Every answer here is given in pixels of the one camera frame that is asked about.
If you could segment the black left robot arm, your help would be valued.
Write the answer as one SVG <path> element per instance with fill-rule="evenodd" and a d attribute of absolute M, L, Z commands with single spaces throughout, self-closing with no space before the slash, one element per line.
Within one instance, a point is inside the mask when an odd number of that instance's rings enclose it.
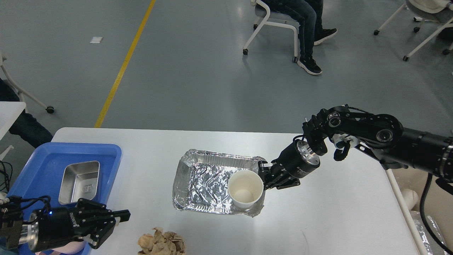
<path fill-rule="evenodd" d="M 78 199 L 74 207 L 53 207 L 48 195 L 10 195 L 1 200 L 1 237 L 8 250 L 27 244 L 31 252 L 41 252 L 71 242 L 88 242 L 98 249 L 130 217 L 129 210 L 113 211 L 85 198 Z"/>

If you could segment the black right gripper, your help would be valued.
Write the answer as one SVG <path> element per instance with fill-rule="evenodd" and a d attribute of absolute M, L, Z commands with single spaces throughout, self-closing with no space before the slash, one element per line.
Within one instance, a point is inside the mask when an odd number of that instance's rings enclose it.
<path fill-rule="evenodd" d="M 299 178 L 307 176 L 319 166 L 319 156 L 313 152 L 308 143 L 296 139 L 271 163 L 259 161 L 258 175 L 263 182 L 264 190 L 272 188 L 281 190 L 299 186 Z"/>

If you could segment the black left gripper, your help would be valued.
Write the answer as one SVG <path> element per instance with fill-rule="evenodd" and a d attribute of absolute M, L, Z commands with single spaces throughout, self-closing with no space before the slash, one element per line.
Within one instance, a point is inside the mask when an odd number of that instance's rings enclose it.
<path fill-rule="evenodd" d="M 57 248 L 70 242 L 86 241 L 93 249 L 98 249 L 112 234 L 116 220 L 129 221 L 129 210 L 110 210 L 105 204 L 80 198 L 76 207 L 55 207 L 49 212 L 33 210 L 29 221 L 34 221 L 32 226 L 36 230 L 34 237 L 28 243 L 32 252 L 39 252 L 46 248 Z M 94 222 L 89 226 L 84 239 L 79 239 L 75 229 L 81 221 Z"/>

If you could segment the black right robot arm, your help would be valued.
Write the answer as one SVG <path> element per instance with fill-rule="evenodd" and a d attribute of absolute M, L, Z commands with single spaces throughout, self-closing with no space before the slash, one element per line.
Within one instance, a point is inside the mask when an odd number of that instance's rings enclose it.
<path fill-rule="evenodd" d="M 452 194 L 452 137 L 408 129 L 392 115 L 372 114 L 348 105 L 322 109 L 302 124 L 303 133 L 278 158 L 259 165 L 264 190 L 296 187 L 320 166 L 327 153 L 325 139 L 335 146 L 334 160 L 344 160 L 351 148 L 378 161 L 384 170 L 412 167 L 428 174 L 420 199 L 422 222 L 434 241 L 449 255 L 452 250 L 435 235 L 425 218 L 425 201 L 432 178 Z"/>

